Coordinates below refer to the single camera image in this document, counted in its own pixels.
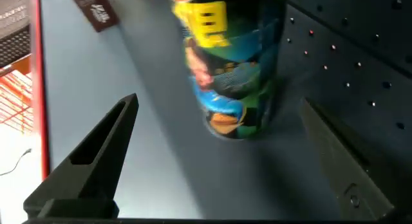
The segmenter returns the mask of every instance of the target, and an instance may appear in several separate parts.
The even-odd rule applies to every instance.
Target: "wire rack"
[[[17,70],[0,77],[0,124],[22,133],[33,131],[32,79]]]

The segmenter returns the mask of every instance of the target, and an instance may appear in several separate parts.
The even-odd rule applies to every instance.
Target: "can label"
[[[174,4],[189,80],[208,125],[246,138],[268,123],[284,1],[198,0]]]

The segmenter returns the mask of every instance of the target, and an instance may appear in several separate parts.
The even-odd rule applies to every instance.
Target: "black pegboard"
[[[30,54],[30,27],[24,28],[0,39],[0,68]]]
[[[412,170],[412,81],[367,49],[289,6],[278,77],[286,100],[314,99],[382,157]]]
[[[289,0],[347,41],[412,78],[412,0]]]

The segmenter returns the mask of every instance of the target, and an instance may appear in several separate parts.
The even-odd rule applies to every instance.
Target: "gray surface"
[[[138,75],[204,218],[337,218],[336,203],[296,112],[300,93],[288,95],[270,135],[255,141],[216,138],[203,125],[187,82],[182,39],[169,1],[115,0],[113,5]]]
[[[122,97],[140,109],[115,200],[121,217],[200,218],[117,27],[96,33],[72,0],[42,0],[52,167]]]
[[[42,2],[54,167],[120,97],[137,92],[140,110],[115,197],[121,216],[337,218],[296,115],[298,94],[279,108],[271,135],[221,140],[202,123],[168,0],[115,0],[120,29],[101,34],[72,1]]]

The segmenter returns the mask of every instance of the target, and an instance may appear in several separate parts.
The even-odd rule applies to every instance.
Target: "colorful can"
[[[247,138],[268,124],[286,0],[174,0],[207,125]]]

